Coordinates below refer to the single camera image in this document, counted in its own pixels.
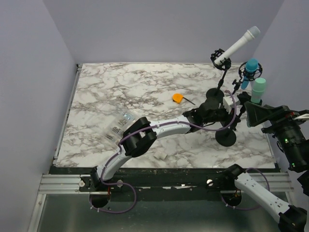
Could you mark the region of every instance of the camera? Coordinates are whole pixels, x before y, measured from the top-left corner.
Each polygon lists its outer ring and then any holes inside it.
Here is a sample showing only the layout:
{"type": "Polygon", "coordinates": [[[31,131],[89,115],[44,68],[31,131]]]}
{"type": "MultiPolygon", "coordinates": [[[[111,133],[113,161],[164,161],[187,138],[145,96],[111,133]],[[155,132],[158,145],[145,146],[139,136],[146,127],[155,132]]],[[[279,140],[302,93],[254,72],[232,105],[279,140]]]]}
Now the camera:
{"type": "Polygon", "coordinates": [[[278,139],[278,145],[285,153],[291,171],[300,173],[309,170],[309,140],[306,140],[299,125],[308,117],[309,110],[294,111],[286,105],[272,107],[260,106],[252,102],[246,102],[245,108],[248,114],[248,125],[255,127],[265,121],[270,121],[271,126],[262,128],[262,132],[273,134],[278,139]]]}

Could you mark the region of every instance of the white cylinder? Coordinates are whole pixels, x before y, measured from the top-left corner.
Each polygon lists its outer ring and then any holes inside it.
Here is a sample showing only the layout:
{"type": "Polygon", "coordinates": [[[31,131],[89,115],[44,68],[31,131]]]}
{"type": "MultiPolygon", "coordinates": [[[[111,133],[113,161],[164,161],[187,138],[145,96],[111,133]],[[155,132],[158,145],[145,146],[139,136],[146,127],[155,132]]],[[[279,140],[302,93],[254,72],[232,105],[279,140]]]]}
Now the white cylinder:
{"type": "Polygon", "coordinates": [[[222,55],[220,55],[214,62],[217,65],[221,64],[221,61],[224,60],[224,58],[229,58],[231,55],[233,55],[238,49],[240,49],[242,46],[244,46],[248,40],[242,36],[236,43],[234,43],[232,46],[230,46],[229,49],[227,49],[222,55]]]}
{"type": "Polygon", "coordinates": [[[222,55],[220,55],[214,61],[215,64],[220,65],[221,61],[224,60],[224,58],[229,58],[238,49],[243,47],[247,42],[254,40],[259,34],[260,34],[260,30],[256,26],[247,30],[246,33],[236,43],[234,43],[229,49],[227,49],[222,55]]]}

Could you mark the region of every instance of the gray wall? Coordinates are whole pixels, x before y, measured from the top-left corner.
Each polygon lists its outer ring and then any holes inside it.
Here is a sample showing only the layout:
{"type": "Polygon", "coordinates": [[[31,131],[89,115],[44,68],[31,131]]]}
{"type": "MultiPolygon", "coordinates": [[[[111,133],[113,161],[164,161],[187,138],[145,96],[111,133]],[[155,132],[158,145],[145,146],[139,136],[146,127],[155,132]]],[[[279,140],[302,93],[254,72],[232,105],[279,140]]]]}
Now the gray wall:
{"type": "Polygon", "coordinates": [[[0,231],[27,231],[76,66],[42,0],[0,3],[0,231]]]}
{"type": "Polygon", "coordinates": [[[283,0],[44,0],[77,62],[210,62],[258,26],[232,58],[251,58],[283,0]]]}
{"type": "MultiPolygon", "coordinates": [[[[267,79],[264,103],[272,106],[287,105],[290,109],[309,109],[309,1],[285,0],[266,35],[259,44],[254,57],[263,66],[267,79]]],[[[301,126],[309,138],[309,123],[301,126]]],[[[286,157],[271,138],[272,147],[279,165],[287,170],[286,157]]],[[[304,207],[304,195],[296,181],[299,174],[291,174],[298,190],[299,206],[304,207]]]]}

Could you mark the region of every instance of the screw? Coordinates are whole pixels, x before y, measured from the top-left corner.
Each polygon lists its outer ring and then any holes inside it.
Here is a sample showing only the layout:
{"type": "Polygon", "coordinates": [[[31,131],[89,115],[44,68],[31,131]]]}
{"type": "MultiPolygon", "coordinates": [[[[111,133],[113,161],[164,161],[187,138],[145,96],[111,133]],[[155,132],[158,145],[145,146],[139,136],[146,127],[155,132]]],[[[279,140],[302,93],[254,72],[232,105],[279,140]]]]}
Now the screw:
{"type": "Polygon", "coordinates": [[[81,181],[78,183],[78,186],[79,186],[79,187],[84,187],[84,186],[85,186],[85,182],[81,180],[81,181]]]}
{"type": "Polygon", "coordinates": [[[206,184],[207,184],[208,186],[213,186],[213,181],[212,181],[211,179],[208,179],[207,182],[206,182],[206,184]]]}
{"type": "Polygon", "coordinates": [[[118,181],[117,181],[117,184],[118,184],[117,186],[118,186],[119,188],[122,187],[122,185],[123,185],[122,183],[123,183],[122,180],[118,180],[118,181]]]}

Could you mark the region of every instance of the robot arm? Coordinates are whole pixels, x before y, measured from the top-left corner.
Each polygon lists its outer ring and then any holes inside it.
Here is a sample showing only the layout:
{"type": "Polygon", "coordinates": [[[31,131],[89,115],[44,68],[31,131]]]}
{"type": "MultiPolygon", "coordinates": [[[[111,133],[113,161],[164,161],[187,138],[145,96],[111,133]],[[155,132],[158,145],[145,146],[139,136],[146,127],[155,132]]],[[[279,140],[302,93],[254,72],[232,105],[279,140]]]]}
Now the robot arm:
{"type": "MultiPolygon", "coordinates": [[[[273,134],[272,137],[278,139],[281,151],[290,163],[289,169],[291,171],[297,173],[305,171],[298,178],[298,181],[302,185],[304,194],[309,196],[309,140],[305,139],[299,127],[300,124],[309,119],[309,110],[293,111],[287,106],[275,108],[265,105],[262,107],[250,102],[246,102],[244,106],[248,114],[247,120],[250,126],[259,125],[268,120],[270,121],[271,126],[262,128],[262,132],[273,134]]],[[[281,231],[309,231],[309,215],[307,215],[306,210],[278,201],[267,190],[265,192],[260,187],[255,188],[254,184],[248,185],[247,178],[244,174],[239,176],[239,180],[235,180],[235,186],[247,192],[260,203],[272,215],[276,222],[279,220],[281,231]]]]}
{"type": "Polygon", "coordinates": [[[205,130],[204,124],[210,122],[224,121],[226,126],[219,130],[228,128],[236,117],[237,112],[233,108],[240,104],[238,97],[230,92],[229,94],[230,96],[223,98],[221,105],[216,99],[207,99],[198,108],[184,112],[177,118],[152,122],[146,117],[138,119],[124,132],[123,139],[119,143],[119,151],[106,164],[95,168],[92,173],[93,179],[101,181],[111,179],[128,160],[145,154],[156,139],[174,134],[187,134],[200,129],[205,130]]]}
{"type": "Polygon", "coordinates": [[[234,183],[237,189],[242,190],[259,203],[278,223],[280,231],[304,231],[307,220],[306,210],[290,205],[273,195],[237,164],[225,169],[221,176],[214,181],[214,184],[219,186],[226,186],[229,183],[234,183]]]}
{"type": "MultiPolygon", "coordinates": [[[[151,135],[155,133],[156,138],[159,139],[173,134],[186,134],[191,129],[188,124],[177,124],[173,122],[189,123],[187,118],[184,116],[180,116],[174,119],[150,122],[149,127],[152,127],[153,131],[151,132],[151,135]]],[[[119,152],[110,159],[108,164],[100,165],[97,167],[97,173],[103,181],[109,180],[114,176],[115,172],[131,158],[131,155],[126,155],[126,149],[124,148],[124,145],[120,145],[119,152]]]]}

